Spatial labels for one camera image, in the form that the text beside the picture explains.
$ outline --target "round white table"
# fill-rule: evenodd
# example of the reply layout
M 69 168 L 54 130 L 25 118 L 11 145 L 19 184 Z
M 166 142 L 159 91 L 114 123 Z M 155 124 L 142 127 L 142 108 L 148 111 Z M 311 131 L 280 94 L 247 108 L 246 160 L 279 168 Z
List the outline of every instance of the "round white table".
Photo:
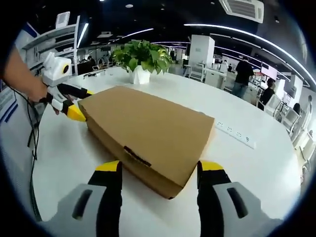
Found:
M 93 92 L 124 85 L 201 111 L 239 129 L 256 142 L 255 149 L 217 129 L 203 159 L 221 164 L 232 182 L 240 182 L 261 200 L 262 210 L 270 218 L 284 219 L 298 201 L 300 172 L 290 138 L 280 123 L 253 105 L 212 86 L 169 73 L 152 75 L 145 85 L 130 84 L 128 74 L 121 68 L 107 69 L 98 77 L 78 76 L 69 81 Z M 39 212 L 47 221 L 56 214 L 58 201 L 77 185 L 86 184 L 96 166 L 113 158 L 85 123 L 56 116 L 50 106 L 39 129 L 33 182 Z M 199 236 L 197 195 L 196 171 L 175 199 L 166 200 L 124 170 L 120 236 Z

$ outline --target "cardboard box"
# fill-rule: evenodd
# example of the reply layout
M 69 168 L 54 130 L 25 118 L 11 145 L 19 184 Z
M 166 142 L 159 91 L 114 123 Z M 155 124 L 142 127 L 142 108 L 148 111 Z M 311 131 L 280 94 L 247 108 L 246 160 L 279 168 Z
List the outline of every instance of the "cardboard box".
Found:
M 101 143 L 165 198 L 184 188 L 215 130 L 214 118 L 123 86 L 81 100 L 79 108 Z

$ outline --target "power strip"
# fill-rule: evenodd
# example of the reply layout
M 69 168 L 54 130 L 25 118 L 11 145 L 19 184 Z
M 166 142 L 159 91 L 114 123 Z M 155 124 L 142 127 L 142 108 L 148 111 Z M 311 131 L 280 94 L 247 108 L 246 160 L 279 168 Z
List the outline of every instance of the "power strip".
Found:
M 238 130 L 233 129 L 231 126 L 227 126 L 225 124 L 223 124 L 222 122 L 217 122 L 215 127 L 225 133 L 227 133 L 228 135 L 236 138 L 237 140 L 241 141 L 242 143 L 246 144 L 247 146 L 249 146 L 252 149 L 256 148 L 256 143 L 255 141 L 253 141 L 251 138 L 249 138 L 246 135 L 243 135 L 242 133 L 240 133 Z

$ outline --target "potted plant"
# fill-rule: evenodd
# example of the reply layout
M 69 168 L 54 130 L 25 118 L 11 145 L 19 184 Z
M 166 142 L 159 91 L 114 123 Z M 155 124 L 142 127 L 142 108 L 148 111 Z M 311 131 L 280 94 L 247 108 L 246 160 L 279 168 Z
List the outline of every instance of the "potted plant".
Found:
M 149 83 L 154 70 L 165 73 L 173 63 L 166 49 L 145 40 L 132 40 L 114 50 L 113 58 L 130 75 L 133 84 Z

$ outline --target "black cable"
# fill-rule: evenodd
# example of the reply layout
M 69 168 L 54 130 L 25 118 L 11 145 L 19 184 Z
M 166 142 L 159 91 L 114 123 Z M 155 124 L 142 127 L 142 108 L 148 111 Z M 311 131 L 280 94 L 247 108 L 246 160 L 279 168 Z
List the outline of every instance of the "black cable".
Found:
M 9 86 L 7 84 L 7 86 L 14 91 L 14 93 L 19 94 L 27 103 L 27 112 L 28 112 L 28 117 L 30 120 L 30 124 L 32 127 L 32 135 L 33 135 L 33 139 L 34 139 L 34 150 L 32 151 L 32 169 L 31 169 L 31 177 L 30 177 L 30 187 L 29 187 L 29 192 L 30 192 L 30 197 L 31 197 L 31 206 L 35 215 L 35 218 L 37 221 L 41 221 L 41 217 L 40 217 L 40 212 L 38 210 L 37 207 L 37 203 L 36 203 L 36 198 L 35 198 L 35 194 L 34 194 L 34 188 L 33 188 L 33 171 L 34 171 L 34 164 L 35 164 L 35 160 L 38 159 L 38 155 L 37 155 L 37 149 L 38 149 L 38 143 L 39 143 L 39 137 L 40 137 L 40 126 L 38 126 L 38 132 L 37 132 L 37 139 L 35 138 L 35 128 L 33 126 L 33 122 L 32 122 L 32 118 L 30 115 L 30 110 L 29 110 L 29 106 L 33 109 L 35 118 L 36 118 L 36 122 L 37 124 L 39 124 L 39 119 L 38 119 L 38 113 L 35 109 L 35 107 L 30 103 L 29 99 L 25 98 L 24 95 L 22 95 L 19 91 L 17 91 L 16 89 L 12 88 L 11 86 Z

